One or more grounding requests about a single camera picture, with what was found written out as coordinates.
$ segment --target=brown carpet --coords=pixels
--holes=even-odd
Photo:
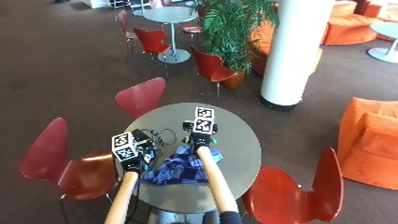
[[[144,18],[131,16],[128,22],[129,27],[160,28]],[[111,148],[111,136],[133,121],[117,107],[115,95],[161,77],[164,67],[147,57],[141,69],[139,42],[125,63],[125,40],[111,8],[91,9],[73,0],[63,4],[4,0],[0,25],[0,223],[63,223],[60,190],[45,180],[25,179],[19,173],[20,160],[39,133],[59,117],[68,122],[72,159],[93,149]],[[183,48],[188,49],[189,41],[185,36]],[[218,106],[236,113],[256,131],[262,165],[282,168],[304,188],[312,185],[321,149],[337,148],[338,121],[350,98],[398,100],[398,64],[377,61],[366,53],[369,48],[389,45],[374,40],[322,47],[321,62],[294,112],[274,112],[260,103],[257,75],[245,79],[240,99],[221,90]],[[192,60],[169,66],[161,105],[216,103],[214,95],[189,98],[195,69]],[[207,80],[199,79],[197,85],[213,90]],[[69,223],[104,222],[109,209],[105,197],[84,202],[67,199],[65,205]],[[397,223],[397,206],[397,191],[345,180],[344,207],[333,223]],[[140,222],[147,221],[149,210],[141,203],[135,216]],[[246,217],[244,222],[254,221]]]

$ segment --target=green leaves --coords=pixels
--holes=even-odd
[[[265,20],[278,25],[274,2],[269,0],[204,0],[197,10],[205,8],[199,18],[204,46],[208,53],[221,57],[224,66],[237,72],[250,70],[253,54],[248,51],[254,42],[253,30]]]

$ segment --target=table base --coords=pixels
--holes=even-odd
[[[183,63],[191,58],[191,53],[185,49],[176,49],[176,58],[173,55],[173,50],[168,50],[165,53],[165,59],[163,55],[159,55],[159,59],[164,63]]]
[[[374,49],[369,49],[369,55],[384,61],[384,62],[389,62],[389,63],[398,63],[398,51],[397,50],[392,50],[389,55],[388,55],[389,49],[384,49],[384,48],[374,48]]]

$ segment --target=orange lounge chair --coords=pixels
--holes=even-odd
[[[360,44],[376,39],[370,25],[381,20],[354,14],[356,6],[353,1],[334,3],[322,45]]]
[[[398,1],[372,1],[365,8],[364,15],[382,21],[398,22]],[[377,35],[376,38],[394,40],[384,35]]]
[[[254,54],[252,58],[252,68],[261,76],[264,76],[265,65],[270,54],[273,36],[274,36],[274,27],[268,21],[262,22],[262,25],[252,33],[252,39],[253,40],[258,39],[258,41],[250,47],[250,52]],[[322,55],[322,49],[318,49],[313,61],[312,72],[309,73],[309,75],[314,72],[316,67],[318,66],[321,55]]]
[[[340,123],[337,159],[348,179],[398,189],[398,101],[352,99]]]

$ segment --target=white pillar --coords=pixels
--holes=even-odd
[[[261,100],[274,110],[293,110],[300,103],[333,3],[334,0],[280,1],[280,26],[261,86]]]

